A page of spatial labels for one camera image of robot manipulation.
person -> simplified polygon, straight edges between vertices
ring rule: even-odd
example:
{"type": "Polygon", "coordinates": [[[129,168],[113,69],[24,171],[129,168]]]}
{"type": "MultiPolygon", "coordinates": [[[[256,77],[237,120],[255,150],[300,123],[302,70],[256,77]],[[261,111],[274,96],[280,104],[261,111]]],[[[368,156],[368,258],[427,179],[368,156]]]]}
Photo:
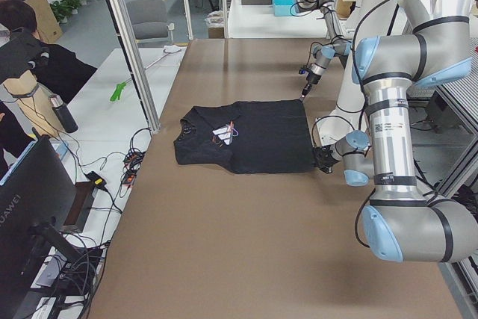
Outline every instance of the person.
{"type": "Polygon", "coordinates": [[[81,62],[76,54],[58,44],[46,44],[40,40],[34,9],[20,0],[0,0],[0,24],[10,31],[26,29],[38,39],[42,47],[49,49],[46,66],[32,69],[37,81],[50,91],[70,102],[87,83],[96,68],[81,62]]]}
{"type": "Polygon", "coordinates": [[[19,157],[33,138],[28,136],[15,115],[8,107],[0,102],[0,179],[7,173],[8,165],[3,157],[3,150],[7,150],[15,157],[19,157]]]}

folded black shirt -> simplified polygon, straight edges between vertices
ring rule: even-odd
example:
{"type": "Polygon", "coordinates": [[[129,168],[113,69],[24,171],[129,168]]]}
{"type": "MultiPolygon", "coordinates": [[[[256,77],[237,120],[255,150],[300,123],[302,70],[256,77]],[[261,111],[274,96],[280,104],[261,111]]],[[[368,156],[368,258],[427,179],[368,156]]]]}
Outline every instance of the folded black shirt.
{"type": "Polygon", "coordinates": [[[219,164],[233,173],[301,173],[314,169],[304,107],[299,100],[194,106],[174,141],[178,164],[219,164]],[[226,145],[213,130],[234,123],[226,145]]]}

trash bin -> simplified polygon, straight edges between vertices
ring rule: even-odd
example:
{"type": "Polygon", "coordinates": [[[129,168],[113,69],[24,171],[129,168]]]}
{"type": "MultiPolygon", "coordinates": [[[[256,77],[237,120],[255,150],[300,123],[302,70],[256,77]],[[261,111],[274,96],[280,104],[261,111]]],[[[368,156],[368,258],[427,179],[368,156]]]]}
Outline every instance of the trash bin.
{"type": "Polygon", "coordinates": [[[209,39],[224,38],[224,13],[222,10],[209,13],[205,19],[209,39]]]}
{"type": "Polygon", "coordinates": [[[55,16],[53,15],[50,4],[47,0],[22,0],[30,5],[37,16],[38,34],[40,39],[45,43],[54,43],[58,40],[63,32],[55,16]]]}

black bottle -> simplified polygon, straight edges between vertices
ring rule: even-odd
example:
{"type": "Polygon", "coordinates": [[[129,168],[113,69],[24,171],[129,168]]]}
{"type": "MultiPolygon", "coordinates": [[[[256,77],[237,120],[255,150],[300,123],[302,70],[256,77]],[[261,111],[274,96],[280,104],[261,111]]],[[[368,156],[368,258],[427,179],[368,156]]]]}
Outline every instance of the black bottle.
{"type": "Polygon", "coordinates": [[[63,102],[61,97],[56,94],[49,96],[50,102],[52,104],[52,109],[57,118],[60,120],[61,125],[65,129],[65,132],[71,134],[78,130],[78,125],[76,125],[75,119],[68,110],[68,107],[63,102]]]}

chair backrest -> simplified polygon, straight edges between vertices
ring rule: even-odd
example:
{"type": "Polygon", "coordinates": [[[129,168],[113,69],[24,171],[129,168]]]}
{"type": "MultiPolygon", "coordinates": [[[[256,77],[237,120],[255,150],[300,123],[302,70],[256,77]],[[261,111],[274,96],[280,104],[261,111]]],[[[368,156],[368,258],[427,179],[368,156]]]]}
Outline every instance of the chair backrest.
{"type": "Polygon", "coordinates": [[[163,0],[133,0],[126,3],[133,25],[144,22],[167,22],[166,3],[163,0]]]}

